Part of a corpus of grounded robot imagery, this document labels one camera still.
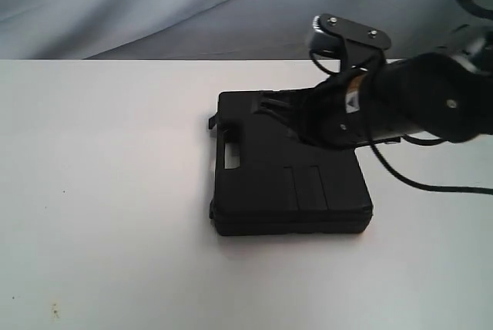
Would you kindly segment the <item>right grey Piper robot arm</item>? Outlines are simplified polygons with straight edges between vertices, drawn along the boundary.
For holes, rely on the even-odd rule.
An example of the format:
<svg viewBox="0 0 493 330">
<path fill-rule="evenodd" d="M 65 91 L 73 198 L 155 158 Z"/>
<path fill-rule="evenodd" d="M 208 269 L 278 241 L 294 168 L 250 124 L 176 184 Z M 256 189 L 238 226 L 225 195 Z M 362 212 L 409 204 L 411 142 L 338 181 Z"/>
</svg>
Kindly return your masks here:
<svg viewBox="0 0 493 330">
<path fill-rule="evenodd" d="M 263 93 L 254 107 L 302 143 L 331 150 L 399 140 L 421 131 L 463 143 L 492 132 L 492 30 L 464 25 L 420 55 L 388 62 L 389 41 L 361 25 L 320 28 L 310 49 L 340 68 L 308 89 Z"/>
</svg>

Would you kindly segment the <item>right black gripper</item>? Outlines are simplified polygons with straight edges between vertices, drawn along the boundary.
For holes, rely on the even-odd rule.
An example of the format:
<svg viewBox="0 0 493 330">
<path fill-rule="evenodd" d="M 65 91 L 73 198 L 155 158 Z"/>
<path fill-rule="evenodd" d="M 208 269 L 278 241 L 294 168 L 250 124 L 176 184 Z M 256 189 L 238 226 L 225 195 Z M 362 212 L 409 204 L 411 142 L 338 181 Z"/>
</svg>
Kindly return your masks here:
<svg viewBox="0 0 493 330">
<path fill-rule="evenodd" d="M 347 96 L 358 94 L 367 73 L 330 76 L 314 87 L 261 91 L 252 113 L 284 125 L 295 140 L 324 149 L 356 149 L 367 145 L 360 110 L 351 113 Z"/>
</svg>

